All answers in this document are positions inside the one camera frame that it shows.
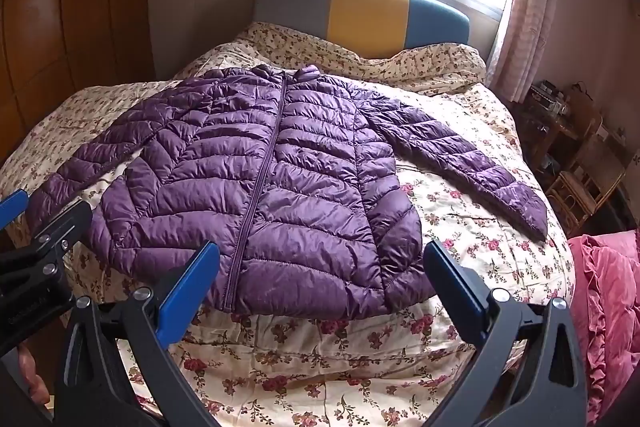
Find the person's hand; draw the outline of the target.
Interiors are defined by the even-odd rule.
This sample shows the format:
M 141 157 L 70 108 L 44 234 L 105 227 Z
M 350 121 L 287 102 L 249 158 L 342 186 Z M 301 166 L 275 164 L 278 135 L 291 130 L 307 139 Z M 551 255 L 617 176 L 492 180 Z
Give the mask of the person's hand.
M 27 383 L 29 396 L 36 404 L 45 407 L 50 401 L 50 393 L 43 379 L 37 373 L 36 361 L 32 352 L 25 345 L 19 345 L 17 355 L 18 365 Z

